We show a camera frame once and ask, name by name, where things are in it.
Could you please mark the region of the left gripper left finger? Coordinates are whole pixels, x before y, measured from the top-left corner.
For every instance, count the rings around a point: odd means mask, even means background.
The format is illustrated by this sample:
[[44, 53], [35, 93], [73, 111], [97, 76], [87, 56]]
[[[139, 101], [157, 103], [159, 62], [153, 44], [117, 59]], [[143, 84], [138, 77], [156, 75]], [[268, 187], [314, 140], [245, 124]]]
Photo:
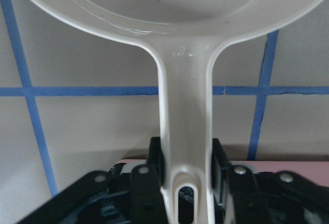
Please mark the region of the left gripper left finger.
[[160, 138], [150, 141], [145, 163], [124, 172], [92, 171], [23, 218], [23, 223], [167, 223], [160, 190]]

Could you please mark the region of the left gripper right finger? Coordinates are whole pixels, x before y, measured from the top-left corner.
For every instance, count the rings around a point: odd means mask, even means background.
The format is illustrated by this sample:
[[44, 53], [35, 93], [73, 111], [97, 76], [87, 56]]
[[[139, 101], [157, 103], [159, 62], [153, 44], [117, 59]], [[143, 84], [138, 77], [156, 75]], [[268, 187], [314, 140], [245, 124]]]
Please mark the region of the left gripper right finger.
[[212, 140], [215, 223], [328, 223], [328, 188], [292, 171], [254, 173]]

